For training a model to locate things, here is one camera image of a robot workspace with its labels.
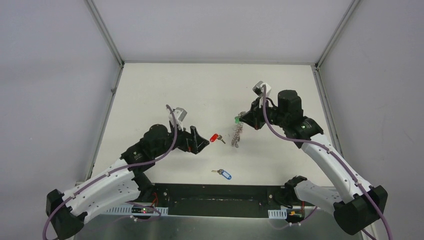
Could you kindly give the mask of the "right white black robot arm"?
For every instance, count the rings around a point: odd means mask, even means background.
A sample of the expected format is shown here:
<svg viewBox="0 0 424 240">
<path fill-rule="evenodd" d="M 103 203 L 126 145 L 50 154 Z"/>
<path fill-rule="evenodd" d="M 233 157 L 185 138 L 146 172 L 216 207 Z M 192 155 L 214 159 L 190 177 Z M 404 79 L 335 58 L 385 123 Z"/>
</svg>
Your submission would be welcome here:
<svg viewBox="0 0 424 240">
<path fill-rule="evenodd" d="M 285 184 L 284 200 L 290 205 L 308 202 L 331 214 L 347 234 L 355 235 L 377 220 L 384 224 L 387 190 L 373 186 L 357 173 L 324 134 L 320 125 L 304 115 L 302 99 L 295 90 L 282 90 L 277 104 L 269 99 L 267 87 L 255 87 L 257 98 L 239 120 L 254 128 L 268 126 L 277 137 L 293 142 L 325 173 L 335 187 L 332 192 L 296 176 Z"/>
</svg>

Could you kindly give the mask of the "key with red tag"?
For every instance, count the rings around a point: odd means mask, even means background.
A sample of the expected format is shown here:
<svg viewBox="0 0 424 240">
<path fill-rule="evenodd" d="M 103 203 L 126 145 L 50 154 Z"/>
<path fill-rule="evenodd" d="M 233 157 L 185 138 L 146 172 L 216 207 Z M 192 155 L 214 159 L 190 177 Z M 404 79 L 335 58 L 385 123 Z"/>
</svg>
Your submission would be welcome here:
<svg viewBox="0 0 424 240">
<path fill-rule="evenodd" d="M 223 144 L 226 144 L 226 142 L 223 139 L 223 136 L 220 134 L 215 133 L 210 139 L 209 141 L 211 143 L 216 142 L 216 141 L 221 141 Z"/>
</svg>

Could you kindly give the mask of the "key with blue tag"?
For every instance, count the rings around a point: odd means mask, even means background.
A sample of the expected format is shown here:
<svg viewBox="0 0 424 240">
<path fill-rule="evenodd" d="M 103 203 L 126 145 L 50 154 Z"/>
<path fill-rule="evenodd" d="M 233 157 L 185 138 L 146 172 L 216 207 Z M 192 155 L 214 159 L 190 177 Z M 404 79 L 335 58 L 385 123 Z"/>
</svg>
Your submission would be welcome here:
<svg viewBox="0 0 424 240">
<path fill-rule="evenodd" d="M 227 171 L 225 171 L 224 169 L 212 170 L 211 172 L 212 173 L 217 173 L 217 174 L 223 176 L 227 180 L 231 180 L 232 179 L 232 176 Z"/>
</svg>

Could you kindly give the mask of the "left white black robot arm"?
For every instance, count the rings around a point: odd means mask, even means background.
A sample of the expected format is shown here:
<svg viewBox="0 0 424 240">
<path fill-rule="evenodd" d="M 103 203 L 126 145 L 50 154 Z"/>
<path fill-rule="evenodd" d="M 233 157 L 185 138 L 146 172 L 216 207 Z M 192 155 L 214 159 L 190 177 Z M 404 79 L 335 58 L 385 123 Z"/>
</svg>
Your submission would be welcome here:
<svg viewBox="0 0 424 240">
<path fill-rule="evenodd" d="M 115 205 L 138 199 L 152 198 L 152 183 L 144 172 L 178 149 L 191 154 L 200 153 L 209 140 L 199 135 L 196 127 L 189 131 L 154 124 L 143 137 L 121 154 L 111 166 L 72 189 L 61 192 L 53 189 L 46 196 L 48 217 L 42 238 L 52 226 L 58 240 L 76 235 L 85 224 Z"/>
</svg>

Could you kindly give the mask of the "metal disc keyring holder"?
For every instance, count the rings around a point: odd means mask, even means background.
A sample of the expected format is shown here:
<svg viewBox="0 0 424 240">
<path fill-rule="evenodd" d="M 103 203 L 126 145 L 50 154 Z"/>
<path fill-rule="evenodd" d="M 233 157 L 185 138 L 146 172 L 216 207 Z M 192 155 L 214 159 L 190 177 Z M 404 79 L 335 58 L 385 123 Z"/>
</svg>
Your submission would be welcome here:
<svg viewBox="0 0 424 240">
<path fill-rule="evenodd" d="M 231 140 L 231 146 L 234 147 L 234 148 L 239 148 L 239 142 L 241 140 L 241 134 L 243 132 L 243 127 L 244 127 L 243 122 L 240 122 L 239 124 L 235 123 L 235 127 L 233 129 L 234 133 L 233 133 L 233 137 L 232 137 L 232 140 Z"/>
</svg>

